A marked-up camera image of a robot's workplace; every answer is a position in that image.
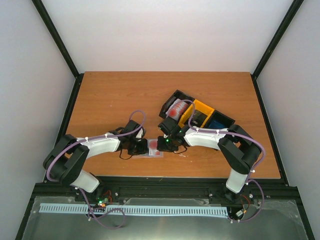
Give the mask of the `red white credit card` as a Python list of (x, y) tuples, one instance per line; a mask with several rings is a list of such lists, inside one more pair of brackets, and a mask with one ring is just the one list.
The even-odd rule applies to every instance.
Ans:
[(148, 140), (148, 156), (149, 157), (161, 157), (163, 153), (157, 149), (158, 140), (149, 139)]

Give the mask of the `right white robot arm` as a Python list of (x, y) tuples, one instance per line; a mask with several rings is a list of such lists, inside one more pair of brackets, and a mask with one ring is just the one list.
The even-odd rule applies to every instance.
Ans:
[(163, 136), (157, 138), (157, 150), (160, 152), (178, 154), (180, 148), (185, 152), (190, 147), (221, 151), (231, 167), (222, 191), (229, 202), (236, 202), (256, 166), (266, 156), (265, 148), (237, 124), (222, 129), (199, 128), (190, 124), (180, 127), (173, 118), (167, 117), (158, 128), (163, 132)]

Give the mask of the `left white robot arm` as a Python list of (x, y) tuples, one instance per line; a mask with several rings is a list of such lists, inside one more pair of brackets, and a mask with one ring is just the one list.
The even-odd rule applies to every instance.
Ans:
[(128, 155), (148, 153), (146, 130), (134, 120), (125, 127), (119, 127), (103, 135), (75, 138), (71, 134), (63, 136), (43, 162), (49, 181), (82, 189), (92, 201), (103, 198), (104, 188), (91, 173), (83, 170), (87, 159), (104, 153), (127, 150)]

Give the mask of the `yellow middle card bin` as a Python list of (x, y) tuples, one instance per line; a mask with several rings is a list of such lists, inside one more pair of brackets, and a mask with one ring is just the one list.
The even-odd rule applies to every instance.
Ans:
[[(196, 126), (199, 128), (204, 128), (207, 124), (207, 121), (210, 119), (212, 114), (214, 113), (215, 109), (204, 104), (203, 102), (195, 99), (195, 111), (192, 116), (192, 119), (190, 121), (190, 124), (192, 126)], [(189, 107), (183, 112), (181, 115), (178, 125), (182, 128), (184, 125), (188, 124), (189, 118), (191, 116), (191, 113), (193, 111), (193, 105), (190, 104)]]

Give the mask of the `black left card bin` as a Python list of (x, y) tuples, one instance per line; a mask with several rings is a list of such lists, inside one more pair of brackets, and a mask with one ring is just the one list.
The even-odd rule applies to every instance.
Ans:
[(163, 104), (159, 116), (162, 119), (165, 119), (166, 117), (171, 117), (172, 119), (179, 121), (182, 114), (191, 105), (191, 103), (185, 102), (184, 100), (194, 101), (195, 98), (177, 89), (171, 95), (171, 97)]

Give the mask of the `black card bin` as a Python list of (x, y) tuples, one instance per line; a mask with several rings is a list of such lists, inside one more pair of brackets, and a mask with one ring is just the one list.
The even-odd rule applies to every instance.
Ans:
[(226, 126), (225, 129), (229, 128), (231, 125), (235, 123), (235, 120), (233, 118), (221, 113), (218, 110), (214, 110), (204, 127), (210, 129), (209, 125), (213, 120), (223, 123)]
[(182, 114), (191, 105), (191, 103), (185, 102), (184, 100), (194, 101), (195, 98), (177, 89), (171, 95), (171, 97), (163, 104), (159, 116), (162, 119), (165, 119), (166, 117), (171, 117), (172, 119), (179, 121)]

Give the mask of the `red white card stack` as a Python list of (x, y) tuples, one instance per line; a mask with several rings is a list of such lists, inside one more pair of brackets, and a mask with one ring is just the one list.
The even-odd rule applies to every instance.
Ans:
[(165, 112), (165, 114), (167, 117), (171, 117), (177, 121), (188, 107), (189, 104), (187, 102), (177, 98)]

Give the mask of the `black card stack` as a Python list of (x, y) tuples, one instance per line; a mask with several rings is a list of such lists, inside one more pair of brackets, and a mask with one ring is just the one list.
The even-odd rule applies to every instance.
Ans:
[(206, 114), (202, 113), (199, 110), (195, 110), (192, 116), (192, 119), (190, 121), (190, 124), (192, 126), (201, 127), (202, 124), (205, 122), (206, 118), (207, 118)]

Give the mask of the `blue card stack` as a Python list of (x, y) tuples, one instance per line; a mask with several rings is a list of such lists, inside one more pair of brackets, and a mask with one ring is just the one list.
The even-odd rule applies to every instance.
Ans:
[(209, 126), (208, 126), (209, 129), (225, 129), (227, 128), (223, 123), (217, 121), (217, 120), (213, 120)]

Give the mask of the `black right card bin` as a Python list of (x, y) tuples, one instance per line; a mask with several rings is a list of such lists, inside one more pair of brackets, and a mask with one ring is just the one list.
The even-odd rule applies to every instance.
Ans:
[(233, 118), (221, 113), (218, 110), (214, 110), (204, 127), (210, 129), (209, 125), (213, 120), (223, 123), (226, 126), (225, 129), (229, 128), (231, 125), (235, 123), (235, 120)]

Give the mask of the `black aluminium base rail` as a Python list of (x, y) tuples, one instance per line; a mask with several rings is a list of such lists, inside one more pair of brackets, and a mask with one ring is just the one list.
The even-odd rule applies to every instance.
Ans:
[[(111, 192), (114, 203), (131, 198), (148, 199), (195, 199), (207, 200), (211, 204), (237, 206), (241, 200), (225, 197), (224, 178), (169, 178), (169, 177), (114, 177), (100, 176), (101, 186), (88, 193), (89, 201), (94, 204), (99, 197)], [(289, 186), (283, 179), (257, 179), (249, 183), (241, 192), (245, 197), (253, 195), (254, 200), (294, 200), (298, 205), (302, 200), (297, 187)]]

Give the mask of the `left black frame post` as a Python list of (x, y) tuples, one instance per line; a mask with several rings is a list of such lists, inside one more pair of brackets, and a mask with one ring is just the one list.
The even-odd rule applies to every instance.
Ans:
[(42, 19), (45, 27), (47, 28), (49, 34), (51, 35), (54, 43), (56, 44), (58, 50), (60, 51), (65, 63), (67, 64), (69, 70), (71, 71), (73, 77), (76, 79), (80, 75), (69, 51), (67, 50), (66, 45), (64, 44), (55, 24), (50, 17), (49, 12), (47, 11), (42, 0), (32, 0), (31, 1), (37, 10), (40, 18)]

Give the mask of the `black frame post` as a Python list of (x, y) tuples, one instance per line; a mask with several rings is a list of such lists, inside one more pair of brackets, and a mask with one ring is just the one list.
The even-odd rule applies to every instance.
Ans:
[(47, 28), (49, 34), (51, 35), (54, 43), (56, 44), (58, 50), (60, 51), (65, 63), (67, 64), (69, 70), (71, 71), (73, 77), (76, 79), (80, 75), (69, 51), (67, 50), (66, 45), (64, 44), (55, 24), (50, 17), (49, 12), (47, 11), (42, 0), (32, 0), (31, 1), (37, 10), (40, 18), (42, 19), (45, 27)]
[(292, 20), (296, 16), (296, 14), (299, 11), (300, 7), (302, 6), (303, 2), (304, 2), (304, 0), (293, 0), (292, 1), (290, 7), (288, 8), (287, 12), (285, 13), (285, 15), (283, 17), (281, 23), (279, 24), (276, 32), (274, 33), (267, 48), (265, 49), (261, 59), (259, 60), (256, 68), (254, 69), (253, 73), (251, 74), (253, 81), (256, 81), (258, 79), (259, 75), (263, 71), (268, 60), (270, 59), (271, 55), (273, 54), (273, 52), (276, 49), (277, 45), (279, 44), (280, 40), (284, 36), (286, 30), (290, 26)]

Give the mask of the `right black frame post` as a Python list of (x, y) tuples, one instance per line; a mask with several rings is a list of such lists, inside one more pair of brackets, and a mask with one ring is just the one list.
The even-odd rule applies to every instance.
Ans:
[(288, 8), (287, 12), (285, 13), (285, 15), (283, 17), (281, 23), (279, 24), (276, 32), (274, 33), (267, 48), (265, 49), (261, 59), (259, 60), (256, 68), (254, 69), (253, 73), (251, 74), (253, 81), (256, 81), (258, 79), (259, 75), (263, 71), (268, 60), (270, 59), (271, 55), (273, 54), (273, 52), (276, 49), (277, 45), (279, 44), (280, 40), (284, 36), (286, 30), (290, 26), (292, 20), (296, 16), (296, 14), (299, 11), (300, 7), (302, 6), (303, 2), (304, 2), (304, 0), (293, 0), (292, 1), (290, 7)]

